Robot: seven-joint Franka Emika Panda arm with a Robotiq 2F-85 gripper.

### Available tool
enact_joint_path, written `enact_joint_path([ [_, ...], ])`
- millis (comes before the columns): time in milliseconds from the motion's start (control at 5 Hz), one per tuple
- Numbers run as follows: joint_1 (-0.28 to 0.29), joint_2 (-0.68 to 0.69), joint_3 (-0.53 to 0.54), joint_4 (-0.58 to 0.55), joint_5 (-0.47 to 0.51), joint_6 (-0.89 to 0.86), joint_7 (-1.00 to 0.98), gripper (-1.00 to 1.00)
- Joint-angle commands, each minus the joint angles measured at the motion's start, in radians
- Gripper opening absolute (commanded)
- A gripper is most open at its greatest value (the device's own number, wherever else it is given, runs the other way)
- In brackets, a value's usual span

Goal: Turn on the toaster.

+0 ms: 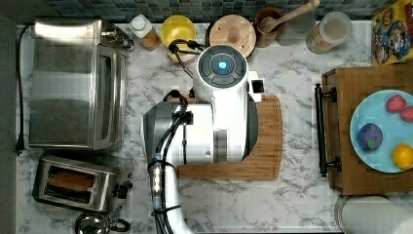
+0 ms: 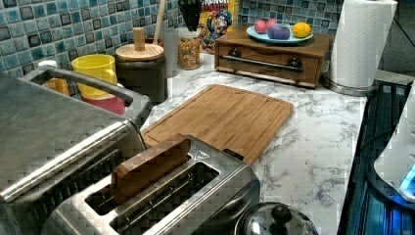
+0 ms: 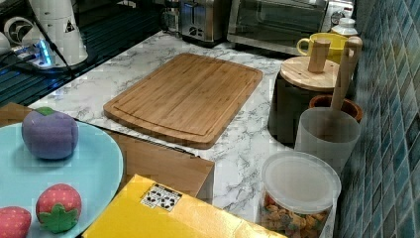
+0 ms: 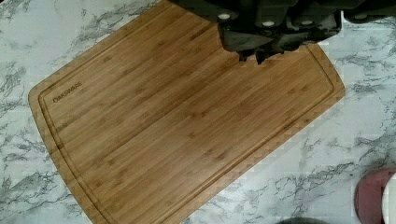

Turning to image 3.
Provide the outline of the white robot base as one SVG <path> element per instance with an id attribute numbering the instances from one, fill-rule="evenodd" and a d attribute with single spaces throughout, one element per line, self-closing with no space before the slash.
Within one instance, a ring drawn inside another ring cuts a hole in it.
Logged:
<path id="1" fill-rule="evenodd" d="M 20 60 L 40 69 L 72 68 L 88 58 L 71 0 L 27 0 L 31 18 L 4 22 L 3 32 Z"/>

